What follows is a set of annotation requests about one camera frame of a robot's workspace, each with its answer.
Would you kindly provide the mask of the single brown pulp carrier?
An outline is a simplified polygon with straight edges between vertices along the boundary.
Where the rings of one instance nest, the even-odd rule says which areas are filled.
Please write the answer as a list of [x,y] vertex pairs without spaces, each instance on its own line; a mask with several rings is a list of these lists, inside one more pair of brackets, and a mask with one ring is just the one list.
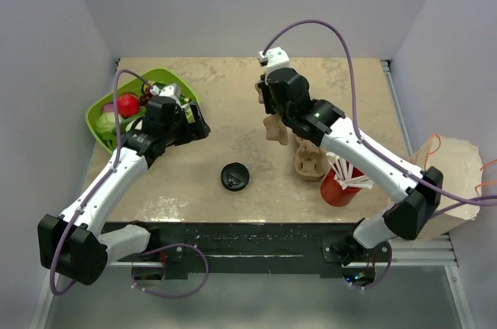
[[[269,86],[264,82],[263,88],[269,88]],[[283,124],[279,114],[266,114],[262,122],[266,128],[266,139],[268,141],[277,141],[280,145],[289,144],[287,127]]]

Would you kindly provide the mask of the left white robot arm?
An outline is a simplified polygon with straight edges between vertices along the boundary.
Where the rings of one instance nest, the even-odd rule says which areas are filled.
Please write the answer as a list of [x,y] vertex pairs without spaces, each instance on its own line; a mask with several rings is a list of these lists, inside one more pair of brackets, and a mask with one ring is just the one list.
[[90,186],[58,216],[46,215],[37,227],[40,261],[50,277],[62,275],[89,286],[113,261],[137,255],[156,259],[161,242],[144,223],[133,222],[108,234],[109,215],[130,186],[171,146],[206,138],[210,133],[196,102],[181,106],[155,96],[142,121],[124,133],[121,147]]

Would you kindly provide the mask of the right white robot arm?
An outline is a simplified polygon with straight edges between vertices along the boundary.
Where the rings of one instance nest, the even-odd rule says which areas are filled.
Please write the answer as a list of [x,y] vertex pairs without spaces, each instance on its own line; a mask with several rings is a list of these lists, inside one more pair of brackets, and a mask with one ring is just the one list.
[[387,209],[362,219],[353,232],[332,245],[345,263],[364,261],[374,248],[400,237],[412,241],[440,204],[443,174],[423,170],[391,153],[367,135],[357,137],[353,121],[327,100],[313,99],[308,80],[293,68],[261,75],[256,84],[266,113],[324,151],[337,154],[380,186],[393,202]]

